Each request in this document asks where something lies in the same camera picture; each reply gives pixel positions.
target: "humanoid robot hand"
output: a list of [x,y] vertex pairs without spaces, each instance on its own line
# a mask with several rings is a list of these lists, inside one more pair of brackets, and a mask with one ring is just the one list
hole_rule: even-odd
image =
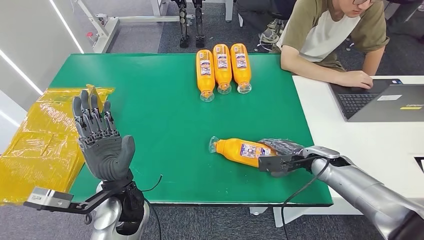
[[[281,138],[264,138],[259,141],[259,143],[264,144],[271,149],[275,150],[278,156],[284,155],[300,155],[304,146],[297,144],[288,139]],[[280,166],[279,171],[271,171],[271,176],[279,178],[286,176],[292,170],[292,166],[289,164],[283,164]]]
[[72,112],[78,131],[78,143],[91,174],[102,181],[116,181],[127,176],[136,145],[134,138],[119,134],[106,101],[99,112],[97,96],[86,90],[72,100]]

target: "laptop sticker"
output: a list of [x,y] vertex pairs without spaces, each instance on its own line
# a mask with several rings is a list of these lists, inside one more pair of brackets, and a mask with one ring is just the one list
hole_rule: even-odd
[[424,104],[408,104],[400,108],[400,110],[420,110],[424,107]]
[[383,95],[377,99],[377,101],[395,101],[398,100],[402,95]]

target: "olive t-shirt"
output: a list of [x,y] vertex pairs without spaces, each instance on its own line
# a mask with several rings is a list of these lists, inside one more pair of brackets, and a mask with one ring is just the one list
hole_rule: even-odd
[[374,3],[360,16],[334,21],[332,0],[297,0],[277,46],[290,46],[310,62],[321,62],[351,35],[355,47],[368,53],[389,42],[383,2]]

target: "eyeglasses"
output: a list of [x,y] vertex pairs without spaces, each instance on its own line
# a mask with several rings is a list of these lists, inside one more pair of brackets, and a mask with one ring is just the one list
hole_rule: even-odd
[[[367,2],[367,1],[369,1],[369,0],[353,0],[353,4],[360,5],[360,4],[363,4],[363,3]],[[379,3],[381,1],[382,0],[371,0],[371,3],[372,4],[376,4],[376,3]]]

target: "laptop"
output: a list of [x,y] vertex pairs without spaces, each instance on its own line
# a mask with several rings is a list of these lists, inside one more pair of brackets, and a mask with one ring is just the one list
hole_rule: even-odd
[[374,79],[371,89],[330,88],[348,122],[424,122],[424,84]]

